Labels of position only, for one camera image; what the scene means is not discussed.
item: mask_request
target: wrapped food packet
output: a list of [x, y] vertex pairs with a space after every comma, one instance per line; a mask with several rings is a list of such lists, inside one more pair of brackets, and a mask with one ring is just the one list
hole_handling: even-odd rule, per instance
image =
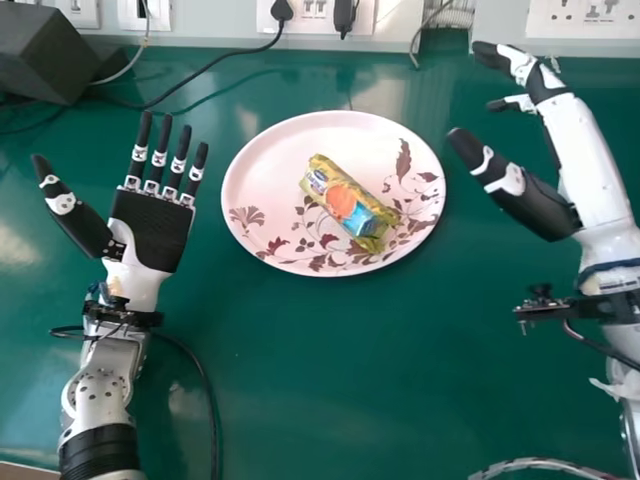
[[300, 187], [369, 253], [384, 251], [383, 235], [400, 221], [349, 174], [324, 155], [309, 160]]

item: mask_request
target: plate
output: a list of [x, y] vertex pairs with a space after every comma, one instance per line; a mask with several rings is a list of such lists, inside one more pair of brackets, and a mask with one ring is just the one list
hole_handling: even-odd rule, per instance
[[[309, 158], [321, 153], [402, 216], [369, 254], [298, 186]], [[444, 208], [442, 166], [415, 133], [377, 115], [316, 112], [278, 123], [235, 157], [222, 184], [222, 210], [233, 236], [281, 270], [342, 277], [404, 257], [433, 231]]]

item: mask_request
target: robotic arm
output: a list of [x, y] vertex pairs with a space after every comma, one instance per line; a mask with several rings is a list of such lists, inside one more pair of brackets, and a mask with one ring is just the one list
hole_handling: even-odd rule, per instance
[[[142, 115], [129, 172], [117, 187], [108, 223], [55, 175], [40, 155], [33, 164], [54, 220], [90, 257], [101, 258], [106, 283], [90, 289], [83, 309], [80, 370], [62, 393], [63, 433], [58, 453], [63, 480], [144, 480], [136, 429], [127, 406], [142, 369], [162, 282], [177, 269], [195, 217], [195, 196], [208, 146], [201, 143], [184, 193], [191, 127], [180, 136], [169, 180], [160, 189], [167, 162], [172, 117], [166, 115], [143, 184], [152, 115]], [[69, 336], [68, 327], [53, 329]]]
[[[624, 184], [593, 114], [545, 65], [508, 45], [475, 42], [472, 48], [478, 61], [526, 89], [490, 102], [489, 110], [541, 117], [559, 186], [504, 159], [467, 130], [452, 130], [449, 141], [505, 212], [547, 241], [573, 237], [582, 246], [577, 286], [584, 297], [553, 299], [550, 286], [542, 286], [515, 312], [523, 325], [563, 320], [569, 336], [608, 357], [609, 379], [624, 387], [620, 391], [638, 392], [620, 396], [623, 438], [631, 471], [640, 479], [640, 231]], [[610, 345], [572, 329], [571, 319], [585, 318], [601, 322]]]
[[593, 114], [545, 65], [507, 45], [475, 42], [481, 63], [502, 71], [527, 95], [491, 102], [542, 118], [559, 187], [552, 188], [454, 129], [449, 140], [485, 191], [526, 227], [548, 241], [573, 236], [583, 248], [578, 285], [585, 295], [638, 288], [640, 231], [624, 184]]

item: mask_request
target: green table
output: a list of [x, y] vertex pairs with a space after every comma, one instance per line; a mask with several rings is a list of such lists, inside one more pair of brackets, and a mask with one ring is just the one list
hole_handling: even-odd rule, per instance
[[[150, 49], [137, 86], [123, 80], [104, 91], [151, 98], [217, 53]], [[271, 51], [228, 60], [162, 105], [177, 112], [232, 87], [175, 119], [176, 131], [192, 124], [212, 154], [187, 252], [159, 305], [166, 330], [212, 377], [226, 480], [454, 480], [523, 455], [625, 473], [618, 407], [588, 383], [604, 378], [603, 358], [557, 325], [522, 337], [510, 313], [531, 283], [570, 293], [578, 246], [547, 244], [507, 218], [445, 146], [451, 127], [466, 126], [551, 181], [538, 120], [484, 110], [518, 87], [475, 65], [463, 33], [429, 35], [422, 64], [416, 72], [400, 55]], [[640, 62], [561, 65], [599, 119], [640, 211]], [[439, 155], [449, 194], [441, 224], [409, 257], [368, 275], [303, 278], [266, 266], [225, 227], [219, 195], [229, 162], [277, 122], [350, 104], [406, 125]], [[47, 108], [5, 112], [0, 130]], [[47, 127], [0, 136], [1, 459], [56, 465], [59, 395], [80, 345], [47, 330], [79, 323], [86, 286], [104, 278], [49, 218], [29, 154], [50, 158], [106, 215], [138, 118], [86, 100]], [[372, 292], [385, 301], [365, 316]], [[330, 313], [307, 308], [319, 300]], [[207, 478], [204, 396], [188, 360], [153, 344], [136, 389], [149, 477]]]

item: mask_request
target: robot finger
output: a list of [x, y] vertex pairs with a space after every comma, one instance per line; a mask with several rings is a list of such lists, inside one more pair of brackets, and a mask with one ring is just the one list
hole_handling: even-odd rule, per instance
[[193, 207], [196, 199], [196, 193], [198, 193], [198, 188], [200, 187], [200, 183], [202, 182], [202, 177], [204, 175], [204, 166], [207, 162], [208, 154], [209, 145], [201, 143], [198, 146], [198, 151], [196, 152], [196, 160], [193, 162], [193, 166], [189, 171], [189, 183], [187, 183], [187, 188], [180, 197], [180, 203], [182, 205]]
[[124, 245], [116, 242], [105, 221], [56, 176], [49, 161], [42, 155], [33, 155], [40, 189], [51, 216], [69, 237], [91, 258], [122, 259]]
[[176, 156], [171, 162], [171, 173], [169, 174], [169, 182], [164, 187], [162, 196], [165, 200], [172, 202], [178, 201], [178, 188], [180, 188], [180, 181], [182, 180], [182, 174], [187, 163], [187, 154], [189, 153], [189, 143], [191, 143], [191, 126], [185, 125], [180, 135], [180, 142], [178, 143], [178, 151]]
[[43, 191], [47, 203], [49, 200], [56, 199], [60, 195], [73, 195], [69, 187], [56, 176], [49, 160], [42, 155], [33, 155], [31, 160], [36, 171], [36, 176], [38, 177], [38, 186], [40, 190]]
[[500, 100], [493, 100], [487, 103], [487, 109], [490, 112], [499, 113], [507, 110], [514, 110], [517, 112], [537, 114], [535, 105], [531, 101], [531, 98], [526, 93], [522, 95], [511, 95], [501, 98]]
[[580, 228], [571, 205], [549, 184], [509, 162], [468, 130], [455, 128], [447, 138], [492, 200], [533, 233], [553, 242]]
[[477, 61], [500, 70], [525, 87], [534, 105], [570, 91], [546, 65], [516, 47], [473, 42], [471, 48]]
[[516, 76], [516, 69], [537, 61], [535, 57], [510, 45], [478, 41], [473, 42], [471, 49], [478, 62], [494, 70], [500, 70], [510, 77]]
[[151, 157], [151, 173], [149, 174], [149, 179], [144, 184], [144, 191], [150, 195], [157, 196], [160, 194], [160, 183], [162, 182], [162, 174], [164, 173], [164, 167], [167, 163], [167, 148], [169, 146], [172, 124], [173, 117], [168, 114], [165, 115], [162, 121], [158, 146]]
[[131, 153], [131, 164], [124, 182], [124, 187], [127, 190], [140, 190], [142, 186], [142, 174], [144, 173], [144, 164], [147, 161], [147, 153], [149, 151], [152, 118], [151, 112], [143, 112], [140, 118], [138, 138]]

